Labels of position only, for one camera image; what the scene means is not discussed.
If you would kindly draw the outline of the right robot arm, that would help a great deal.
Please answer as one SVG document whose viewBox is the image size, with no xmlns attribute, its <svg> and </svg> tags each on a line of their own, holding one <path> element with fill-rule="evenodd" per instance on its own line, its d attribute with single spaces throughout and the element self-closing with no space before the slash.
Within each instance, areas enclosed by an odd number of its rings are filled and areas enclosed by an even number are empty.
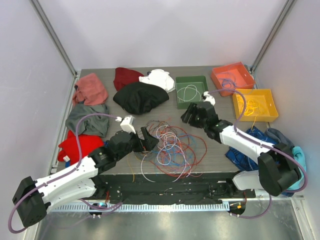
<svg viewBox="0 0 320 240">
<path fill-rule="evenodd" d="M 203 129 L 216 142 L 231 147 L 257 165 L 257 170 L 243 170 L 226 184 L 226 193 L 233 198 L 244 190 L 261 189 L 277 197 L 302 179 L 302 171 L 295 161 L 289 146 L 271 144 L 257 139 L 231 122 L 219 119 L 214 106 L 208 102 L 191 103 L 180 117 L 183 123 Z"/>
</svg>

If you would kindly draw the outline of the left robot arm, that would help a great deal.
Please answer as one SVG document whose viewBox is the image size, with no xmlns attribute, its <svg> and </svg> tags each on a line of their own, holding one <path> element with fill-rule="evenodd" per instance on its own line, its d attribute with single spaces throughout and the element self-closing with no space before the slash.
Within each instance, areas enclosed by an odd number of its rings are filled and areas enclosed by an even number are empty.
<svg viewBox="0 0 320 240">
<path fill-rule="evenodd" d="M 143 138 L 133 132 L 118 131 L 105 146 L 96 148 L 68 168 L 36 180 L 25 177 L 13 195 L 14 208 L 9 216 L 12 218 L 17 213 L 26 229 L 61 205 L 83 198 L 102 199 L 107 186 L 99 178 L 100 174 L 115 167 L 131 152 L 151 151 L 159 143 L 145 127 L 141 132 Z"/>
</svg>

